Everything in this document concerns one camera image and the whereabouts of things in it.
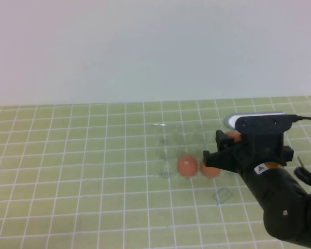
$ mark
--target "egg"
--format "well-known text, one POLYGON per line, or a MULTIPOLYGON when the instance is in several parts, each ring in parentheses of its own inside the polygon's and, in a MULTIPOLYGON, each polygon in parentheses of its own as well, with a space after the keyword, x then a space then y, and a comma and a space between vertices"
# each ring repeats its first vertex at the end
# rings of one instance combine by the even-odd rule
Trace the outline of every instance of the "egg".
POLYGON ((226 135, 234 138, 234 142, 236 142, 236 143, 242 141, 242 137, 237 131, 228 131, 228 132, 226 132, 226 135))
POLYGON ((208 178, 216 177, 220 174, 220 169, 214 167, 206 167, 204 162, 201 162, 202 174, 208 178))
POLYGON ((193 156, 185 154, 177 160, 177 170, 181 176, 192 177, 198 171, 198 163, 193 156))

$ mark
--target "egg carton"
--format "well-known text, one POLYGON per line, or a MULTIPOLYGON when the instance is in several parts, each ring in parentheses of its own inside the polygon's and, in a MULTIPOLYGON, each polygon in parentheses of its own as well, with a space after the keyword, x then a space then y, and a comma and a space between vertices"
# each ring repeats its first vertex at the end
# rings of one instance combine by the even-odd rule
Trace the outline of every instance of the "egg carton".
MULTIPOLYGON (((204 127, 200 122, 156 123, 154 129, 155 163, 152 175, 163 178, 178 177, 178 159, 185 154, 193 156, 200 168, 203 151, 217 151, 215 134, 220 127, 204 127)), ((235 173, 221 170, 221 175, 235 176, 235 173)), ((200 170, 193 177, 202 176, 200 170)))

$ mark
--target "robotic arm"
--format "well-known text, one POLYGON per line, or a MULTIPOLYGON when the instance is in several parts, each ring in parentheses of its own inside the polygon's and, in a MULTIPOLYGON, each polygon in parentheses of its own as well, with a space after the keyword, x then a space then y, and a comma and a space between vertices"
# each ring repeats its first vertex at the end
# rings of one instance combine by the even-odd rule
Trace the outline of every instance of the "robotic arm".
MULTIPOLYGON (((226 126, 237 130, 242 141, 234 143, 233 138, 218 130, 218 151, 204 151, 203 162, 207 167, 241 176, 263 208, 264 225, 271 236, 311 248, 311 193, 284 169, 294 154, 292 148, 284 146, 284 132, 303 119, 311 120, 278 112, 229 116, 226 126)), ((311 186, 311 173, 303 164, 294 173, 311 186)))

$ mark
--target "cutting mat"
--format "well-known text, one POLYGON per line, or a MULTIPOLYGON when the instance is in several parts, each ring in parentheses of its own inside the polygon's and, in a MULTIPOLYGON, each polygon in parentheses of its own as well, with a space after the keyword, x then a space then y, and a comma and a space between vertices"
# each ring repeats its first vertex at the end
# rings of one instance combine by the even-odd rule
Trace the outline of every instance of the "cutting mat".
MULTIPOLYGON (((236 175, 155 175, 154 123, 269 110, 311 116, 311 96, 0 107, 0 249, 298 248, 265 232, 236 175)), ((311 171, 311 122, 285 142, 311 171)))

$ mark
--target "black cable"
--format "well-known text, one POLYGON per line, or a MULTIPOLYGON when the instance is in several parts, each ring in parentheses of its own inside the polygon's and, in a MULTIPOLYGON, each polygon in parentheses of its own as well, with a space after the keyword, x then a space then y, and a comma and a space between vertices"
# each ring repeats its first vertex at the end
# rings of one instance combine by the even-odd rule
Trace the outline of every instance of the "black cable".
MULTIPOLYGON (((311 117, 297 116, 297 115, 289 115, 292 118, 293 122, 301 121, 301 120, 311 120, 311 117)), ((311 172, 309 172, 303 165, 302 161, 298 158, 300 167, 297 167, 294 170, 294 174, 298 179, 303 181, 304 183, 311 186, 311 172)))
POLYGON ((298 120, 311 120, 311 117, 297 116, 298 120))

